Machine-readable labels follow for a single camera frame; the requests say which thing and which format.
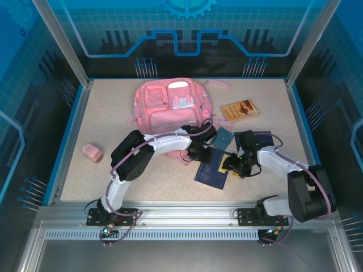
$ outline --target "dark blue book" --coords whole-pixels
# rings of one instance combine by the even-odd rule
[[[209,164],[201,163],[194,180],[217,189],[223,189],[228,171],[222,169],[223,162],[231,154],[216,148],[212,148],[212,158]]]
[[[240,148],[240,143],[239,143],[239,139],[238,136],[241,134],[242,132],[235,132],[234,133],[234,140],[236,141],[236,146],[237,146],[237,153],[239,151]],[[259,142],[268,142],[271,146],[274,146],[275,144],[273,143],[273,138],[271,135],[264,135],[264,134],[258,134],[256,135],[257,139],[259,140]]]

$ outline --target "glass panel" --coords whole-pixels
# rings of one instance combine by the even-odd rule
[[[1,4],[0,270],[14,271],[44,196],[40,187],[48,183],[79,82],[31,1]],[[45,185],[24,182],[33,176]]]
[[[89,77],[285,77],[326,0],[49,1]]]
[[[359,210],[363,208],[362,13],[357,1],[342,0],[296,81],[338,204]]]

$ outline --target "pink backpack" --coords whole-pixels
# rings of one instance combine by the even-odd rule
[[[212,101],[204,86],[190,78],[149,81],[136,91],[134,115],[142,133],[162,134],[200,126],[212,116]]]

